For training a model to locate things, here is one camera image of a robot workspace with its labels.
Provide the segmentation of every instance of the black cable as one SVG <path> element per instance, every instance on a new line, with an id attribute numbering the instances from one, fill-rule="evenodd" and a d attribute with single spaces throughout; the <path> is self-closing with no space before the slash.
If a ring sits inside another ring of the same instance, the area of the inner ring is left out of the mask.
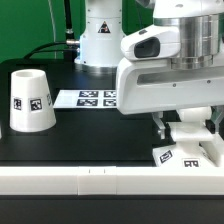
<path id="1" fill-rule="evenodd" d="M 66 39 L 75 39 L 75 34 L 72 29 L 70 0 L 64 0 L 64 8 L 65 8 L 65 23 L 66 23 Z"/>
<path id="2" fill-rule="evenodd" d="M 140 29 L 143 29 L 144 26 L 143 26 L 143 23 L 142 23 L 142 15 L 141 15 L 140 10 L 139 10 L 140 7 L 139 7 L 139 4 L 136 1 L 135 1 L 135 5 L 136 5 L 137 14 L 138 14 L 139 26 L 140 26 Z"/>
<path id="3" fill-rule="evenodd" d="M 44 48 L 48 48 L 48 47 L 52 47 L 52 46 L 57 46 L 57 45 L 65 45 L 65 44 L 66 44 L 66 42 L 64 42 L 64 41 L 57 41 L 57 42 L 53 42 L 53 43 L 44 44 L 44 45 L 41 45 L 41 46 L 35 48 L 30 53 L 26 54 L 23 58 L 24 59 L 28 59 L 28 58 L 30 58 L 33 55 L 33 52 L 42 50 Z"/>
<path id="4" fill-rule="evenodd" d="M 74 49 L 61 49 L 61 50 L 43 50 L 43 51 L 32 51 L 31 53 L 27 54 L 29 55 L 29 57 L 27 56 L 26 58 L 24 57 L 24 59 L 29 59 L 30 57 L 32 57 L 34 54 L 39 54 L 39 53 L 50 53 L 50 52 L 67 52 L 67 51 L 75 51 Z"/>

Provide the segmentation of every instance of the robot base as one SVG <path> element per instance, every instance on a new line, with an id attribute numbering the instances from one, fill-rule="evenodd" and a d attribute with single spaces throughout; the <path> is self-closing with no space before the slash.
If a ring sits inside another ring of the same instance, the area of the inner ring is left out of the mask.
<path id="1" fill-rule="evenodd" d="M 95 73 L 95 74 L 116 74 L 117 67 L 97 67 L 85 64 L 80 64 L 78 60 L 75 60 L 75 68 L 80 71 Z"/>

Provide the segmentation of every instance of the white block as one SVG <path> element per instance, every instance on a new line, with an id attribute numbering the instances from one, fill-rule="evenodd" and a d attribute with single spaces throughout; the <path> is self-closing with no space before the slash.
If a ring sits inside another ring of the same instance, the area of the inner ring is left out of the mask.
<path id="1" fill-rule="evenodd" d="M 116 167 L 79 167 L 79 195 L 116 195 Z"/>
<path id="2" fill-rule="evenodd" d="M 1 167 L 0 195 L 77 195 L 77 168 Z"/>
<path id="3" fill-rule="evenodd" d="M 224 195 L 224 169 L 117 168 L 118 195 Z"/>
<path id="4" fill-rule="evenodd" d="M 224 167 L 224 141 L 220 135 L 214 134 L 211 142 L 200 142 L 218 167 Z"/>
<path id="5" fill-rule="evenodd" d="M 171 136 L 178 141 L 212 141 L 213 136 L 200 122 L 169 122 Z"/>

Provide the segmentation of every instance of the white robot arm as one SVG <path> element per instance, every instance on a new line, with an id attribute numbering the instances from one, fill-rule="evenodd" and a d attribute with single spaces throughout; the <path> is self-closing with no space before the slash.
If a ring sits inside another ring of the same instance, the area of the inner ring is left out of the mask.
<path id="1" fill-rule="evenodd" d="M 148 7 L 151 1 L 138 2 Z M 154 25 L 121 42 L 118 109 L 132 114 L 223 105 L 224 62 L 216 61 L 223 56 L 223 13 L 223 1 L 156 0 Z"/>
<path id="2" fill-rule="evenodd" d="M 136 0 L 136 2 L 145 8 L 153 9 L 155 7 L 156 0 Z"/>
<path id="3" fill-rule="evenodd" d="M 155 112 L 161 138 L 165 127 L 158 112 L 184 114 L 182 122 L 169 123 L 176 144 L 153 150 L 157 166 L 223 166 L 224 142 L 205 128 L 204 121 L 211 118 L 208 106 L 224 104 L 224 1 L 137 1 L 148 8 L 155 3 L 154 24 L 121 42 L 124 59 L 117 70 L 118 109 L 123 114 Z M 219 108 L 217 130 L 224 117 L 223 107 Z M 214 164 L 199 143 L 213 152 Z"/>

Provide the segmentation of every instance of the sticker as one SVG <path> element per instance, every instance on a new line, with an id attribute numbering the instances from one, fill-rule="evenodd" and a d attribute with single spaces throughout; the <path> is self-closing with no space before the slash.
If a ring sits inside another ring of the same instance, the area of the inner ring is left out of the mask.
<path id="1" fill-rule="evenodd" d="M 79 97 L 98 97 L 99 96 L 99 92 L 98 91 L 80 91 L 79 93 Z"/>
<path id="2" fill-rule="evenodd" d="M 116 101 L 116 99 L 104 100 L 103 106 L 104 107 L 116 107 L 117 101 Z"/>
<path id="3" fill-rule="evenodd" d="M 110 30 L 108 28 L 108 25 L 107 25 L 106 21 L 104 21 L 104 23 L 100 27 L 100 30 L 98 31 L 98 33 L 110 33 Z"/>
<path id="4" fill-rule="evenodd" d="M 41 99 L 30 100 L 30 109 L 31 111 L 42 110 Z"/>
<path id="5" fill-rule="evenodd" d="M 14 109 L 22 110 L 22 100 L 18 98 L 14 98 Z"/>
<path id="6" fill-rule="evenodd" d="M 49 94 L 47 94 L 47 102 L 48 102 L 48 105 L 50 106 L 51 105 L 51 95 L 50 95 L 50 93 Z"/>
<path id="7" fill-rule="evenodd" d="M 200 167 L 199 159 L 184 160 L 184 167 Z"/>
<path id="8" fill-rule="evenodd" d="M 79 99 L 77 102 L 78 107 L 97 107 L 98 100 L 91 100 L 91 99 Z"/>
<path id="9" fill-rule="evenodd" d="M 60 90 L 54 108 L 117 108 L 115 90 Z"/>
<path id="10" fill-rule="evenodd" d="M 104 97 L 105 98 L 115 98 L 116 91 L 104 91 Z"/>
<path id="11" fill-rule="evenodd" d="M 164 153 L 162 156 L 160 156 L 161 163 L 167 162 L 169 159 L 173 157 L 172 152 L 169 150 L 168 152 Z"/>

